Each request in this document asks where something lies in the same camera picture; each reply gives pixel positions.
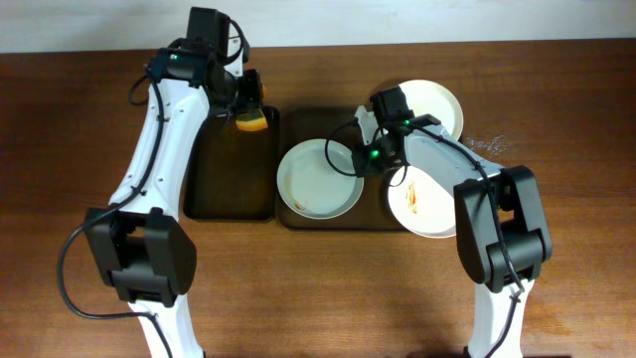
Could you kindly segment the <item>orange green sponge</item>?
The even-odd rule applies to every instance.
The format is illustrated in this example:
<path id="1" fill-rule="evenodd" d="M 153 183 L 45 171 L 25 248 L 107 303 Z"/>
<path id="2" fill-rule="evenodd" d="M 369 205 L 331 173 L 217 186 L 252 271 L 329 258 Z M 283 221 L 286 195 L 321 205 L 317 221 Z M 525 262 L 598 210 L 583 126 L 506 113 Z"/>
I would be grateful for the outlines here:
<path id="1" fill-rule="evenodd" d="M 240 131 L 256 132 L 268 128 L 267 119 L 262 109 L 265 95 L 266 87 L 257 85 L 254 91 L 242 97 L 236 114 L 236 126 Z"/>

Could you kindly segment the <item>cream white plate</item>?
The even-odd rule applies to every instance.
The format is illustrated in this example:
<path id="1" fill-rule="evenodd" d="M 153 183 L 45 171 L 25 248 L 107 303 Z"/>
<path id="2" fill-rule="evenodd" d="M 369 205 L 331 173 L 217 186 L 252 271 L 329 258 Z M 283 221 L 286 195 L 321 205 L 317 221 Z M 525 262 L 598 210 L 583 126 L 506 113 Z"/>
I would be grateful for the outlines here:
<path id="1" fill-rule="evenodd" d="M 416 116 L 432 114 L 454 139 L 460 139 L 464 125 L 463 111 L 450 90 L 427 80 L 410 80 L 398 86 Z"/>

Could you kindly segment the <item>pink plate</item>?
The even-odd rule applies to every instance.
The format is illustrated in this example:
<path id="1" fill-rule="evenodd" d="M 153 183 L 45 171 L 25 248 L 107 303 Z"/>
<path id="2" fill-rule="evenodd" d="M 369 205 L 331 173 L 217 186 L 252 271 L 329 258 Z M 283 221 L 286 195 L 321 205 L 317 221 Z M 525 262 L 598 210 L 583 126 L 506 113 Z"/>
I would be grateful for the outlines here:
<path id="1" fill-rule="evenodd" d="M 413 166 L 398 169 L 387 196 L 390 211 L 408 231 L 430 239 L 456 235 L 452 196 L 422 170 Z"/>

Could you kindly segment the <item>pale green plate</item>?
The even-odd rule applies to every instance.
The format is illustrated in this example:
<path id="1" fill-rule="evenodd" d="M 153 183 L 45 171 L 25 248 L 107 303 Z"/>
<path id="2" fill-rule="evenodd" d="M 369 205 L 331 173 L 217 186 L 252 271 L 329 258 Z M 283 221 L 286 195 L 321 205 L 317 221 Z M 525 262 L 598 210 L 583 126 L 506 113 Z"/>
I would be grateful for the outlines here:
<path id="1" fill-rule="evenodd" d="M 323 138 L 294 145 L 282 157 L 276 185 L 283 203 L 294 213 L 312 220 L 339 217 L 352 209 L 364 189 L 362 177 L 335 171 L 352 171 L 352 152 L 345 145 Z"/>

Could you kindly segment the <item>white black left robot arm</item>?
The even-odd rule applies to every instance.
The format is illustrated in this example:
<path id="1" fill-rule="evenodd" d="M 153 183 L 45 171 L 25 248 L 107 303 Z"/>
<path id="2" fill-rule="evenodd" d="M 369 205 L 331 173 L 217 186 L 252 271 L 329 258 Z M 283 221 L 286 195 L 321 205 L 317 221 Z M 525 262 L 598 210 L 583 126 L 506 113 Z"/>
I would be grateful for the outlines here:
<path id="1" fill-rule="evenodd" d="M 145 68 L 147 111 L 132 159 L 107 208 L 87 211 L 80 231 L 99 275 L 128 303 L 154 357 L 202 357 L 188 292 L 195 244 L 179 223 L 182 184 L 195 141 L 211 119 L 259 109 L 258 74 L 245 50 L 161 49 Z"/>

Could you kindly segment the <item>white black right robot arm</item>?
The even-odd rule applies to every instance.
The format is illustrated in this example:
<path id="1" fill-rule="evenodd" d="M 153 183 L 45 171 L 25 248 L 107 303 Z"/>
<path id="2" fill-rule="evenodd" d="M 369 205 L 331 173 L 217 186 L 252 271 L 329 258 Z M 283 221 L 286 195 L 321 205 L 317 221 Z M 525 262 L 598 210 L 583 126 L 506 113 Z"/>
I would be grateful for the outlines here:
<path id="1" fill-rule="evenodd" d="M 467 357 L 519 357 L 525 307 L 553 244 L 533 172 L 489 162 L 440 124 L 385 122 L 352 156 L 357 176 L 404 166 L 453 199 L 457 253 L 475 283 Z"/>

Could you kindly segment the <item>large brown serving tray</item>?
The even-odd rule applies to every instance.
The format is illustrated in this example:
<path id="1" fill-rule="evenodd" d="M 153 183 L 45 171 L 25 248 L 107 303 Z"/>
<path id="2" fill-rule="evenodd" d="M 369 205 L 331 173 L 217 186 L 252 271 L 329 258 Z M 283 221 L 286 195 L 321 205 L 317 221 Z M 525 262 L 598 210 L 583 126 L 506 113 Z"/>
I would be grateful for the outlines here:
<path id="1" fill-rule="evenodd" d="M 294 145 L 308 139 L 334 139 L 353 148 L 362 141 L 360 128 L 349 126 L 337 128 L 354 119 L 352 107 L 299 107 L 288 111 L 280 118 L 279 150 L 282 157 Z M 293 212 L 281 198 L 275 202 L 276 219 L 284 227 L 300 231 L 364 231 L 402 232 L 404 227 L 393 216 L 387 199 L 388 183 L 382 176 L 365 179 L 364 189 L 358 202 L 345 214 L 327 220 L 312 220 Z"/>

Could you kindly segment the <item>small black water tray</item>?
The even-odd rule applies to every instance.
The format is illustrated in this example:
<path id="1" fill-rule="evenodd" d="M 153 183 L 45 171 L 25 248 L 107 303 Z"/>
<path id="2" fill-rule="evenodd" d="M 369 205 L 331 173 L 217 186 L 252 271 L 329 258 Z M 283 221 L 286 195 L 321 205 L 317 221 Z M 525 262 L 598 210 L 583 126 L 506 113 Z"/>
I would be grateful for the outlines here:
<path id="1" fill-rule="evenodd" d="M 262 109 L 267 128 L 241 131 L 208 120 L 193 147 L 183 212 L 202 222 L 268 222 L 274 216 L 279 111 Z"/>

